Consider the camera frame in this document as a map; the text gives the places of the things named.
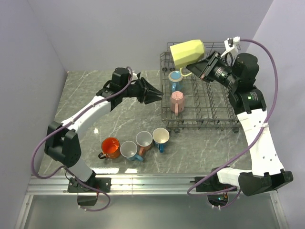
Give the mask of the yellow faceted mug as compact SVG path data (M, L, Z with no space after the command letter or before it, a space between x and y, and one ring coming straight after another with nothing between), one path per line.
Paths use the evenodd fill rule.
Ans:
M201 60L205 54L205 46L201 40L190 40L171 45L170 52L174 65L179 69L181 76L187 77L192 73L183 74L182 69L189 64Z

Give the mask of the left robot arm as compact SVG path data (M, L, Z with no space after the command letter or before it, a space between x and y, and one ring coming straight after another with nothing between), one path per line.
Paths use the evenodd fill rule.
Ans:
M162 99L163 93L140 73L118 67L93 99L72 117L48 126L44 152L72 173L80 188L90 192L97 187L95 172L81 158L80 139L102 116L110 113L124 98L136 98L142 104Z

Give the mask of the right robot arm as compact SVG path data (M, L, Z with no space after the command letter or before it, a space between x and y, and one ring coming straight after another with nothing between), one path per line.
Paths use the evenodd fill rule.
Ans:
M251 170L220 166L212 176L204 177L204 192L237 188L246 196L260 194L292 182L292 172L284 169L278 158L266 119L270 112L262 92L254 85L259 71L258 59L249 53L238 54L228 66L218 52L187 65L187 70L206 82L217 81L228 89L229 103L246 136L251 157Z

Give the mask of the pink faceted mug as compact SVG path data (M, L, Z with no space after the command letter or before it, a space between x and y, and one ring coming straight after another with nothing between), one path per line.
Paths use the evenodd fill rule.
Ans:
M181 113L185 107L185 96L180 91L175 91L170 97L170 109L174 112L175 116Z

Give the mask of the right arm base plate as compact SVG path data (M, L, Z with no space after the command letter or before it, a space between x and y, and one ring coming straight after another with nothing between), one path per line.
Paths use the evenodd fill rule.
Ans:
M215 175L198 185L195 189L196 192L216 192L232 187L232 185L220 183L217 175Z

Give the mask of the blue mug orange interior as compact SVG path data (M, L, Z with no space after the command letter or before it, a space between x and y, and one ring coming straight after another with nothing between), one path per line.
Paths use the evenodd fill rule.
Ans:
M180 71L172 71L169 73L168 75L170 84L171 84L171 91L176 92L176 91L180 91L182 88L182 80L183 77L180 73Z

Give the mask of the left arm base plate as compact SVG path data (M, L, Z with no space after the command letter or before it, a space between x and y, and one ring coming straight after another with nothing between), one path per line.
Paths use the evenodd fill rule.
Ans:
M105 193L110 192L111 188L111 178L109 177L94 177L90 178L88 181L84 182L87 186L90 186L95 189L99 189ZM94 192L94 190L85 187L80 184L75 178L71 178L69 181L68 193L85 193L85 192Z

